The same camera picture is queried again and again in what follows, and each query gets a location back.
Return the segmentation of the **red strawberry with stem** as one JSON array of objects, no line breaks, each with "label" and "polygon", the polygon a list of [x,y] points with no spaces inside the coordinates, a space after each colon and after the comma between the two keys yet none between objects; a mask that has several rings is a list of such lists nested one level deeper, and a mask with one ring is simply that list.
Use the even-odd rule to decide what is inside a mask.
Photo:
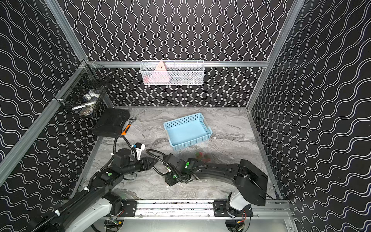
[{"label": "red strawberry with stem", "polygon": [[210,162],[211,158],[209,156],[204,156],[203,161]]},{"label": "red strawberry with stem", "polygon": [[197,159],[199,159],[199,158],[201,158],[203,156],[203,154],[201,152],[197,152],[195,154],[195,156],[196,156]]}]

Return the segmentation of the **clear plastic clamshell container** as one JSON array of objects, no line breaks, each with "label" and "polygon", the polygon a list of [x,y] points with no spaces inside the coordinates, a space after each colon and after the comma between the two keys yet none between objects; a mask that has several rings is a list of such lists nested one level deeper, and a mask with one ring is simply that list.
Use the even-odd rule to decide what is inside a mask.
[{"label": "clear plastic clamshell container", "polygon": [[199,158],[199,159],[197,159],[196,158],[196,156],[195,156],[195,158],[197,159],[197,160],[201,160],[201,161],[203,161],[203,158],[204,158],[204,156],[209,156],[210,158],[212,158],[208,153],[204,153],[204,152],[201,152],[202,154],[203,154],[203,156],[201,157],[201,158]]}]

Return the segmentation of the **light blue perforated plastic basket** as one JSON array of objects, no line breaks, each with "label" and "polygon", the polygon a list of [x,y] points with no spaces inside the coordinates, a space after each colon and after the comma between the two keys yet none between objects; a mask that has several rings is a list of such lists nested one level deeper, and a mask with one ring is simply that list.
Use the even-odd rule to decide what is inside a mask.
[{"label": "light blue perforated plastic basket", "polygon": [[206,142],[213,134],[202,113],[167,121],[163,126],[175,151]]}]

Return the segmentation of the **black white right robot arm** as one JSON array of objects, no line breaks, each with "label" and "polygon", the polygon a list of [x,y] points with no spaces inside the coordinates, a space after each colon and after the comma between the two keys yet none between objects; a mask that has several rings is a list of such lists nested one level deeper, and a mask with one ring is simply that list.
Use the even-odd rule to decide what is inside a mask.
[{"label": "black white right robot arm", "polygon": [[237,190],[229,194],[222,206],[222,211],[230,217],[244,215],[248,205],[266,205],[268,176],[248,160],[217,164],[194,158],[182,160],[169,154],[163,158],[163,165],[169,170],[165,174],[165,182],[169,186],[203,179],[233,185]]}]

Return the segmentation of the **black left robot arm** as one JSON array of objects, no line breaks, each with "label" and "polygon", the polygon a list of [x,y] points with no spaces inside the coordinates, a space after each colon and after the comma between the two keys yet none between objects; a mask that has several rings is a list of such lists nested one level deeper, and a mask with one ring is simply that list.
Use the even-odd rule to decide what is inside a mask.
[{"label": "black left robot arm", "polygon": [[112,189],[125,175],[150,170],[155,158],[138,158],[136,147],[113,149],[109,161],[89,180],[88,185],[76,193],[67,203],[51,213],[32,219],[28,232],[72,232],[84,231],[98,219],[106,215],[122,212],[122,198],[113,194]]}]

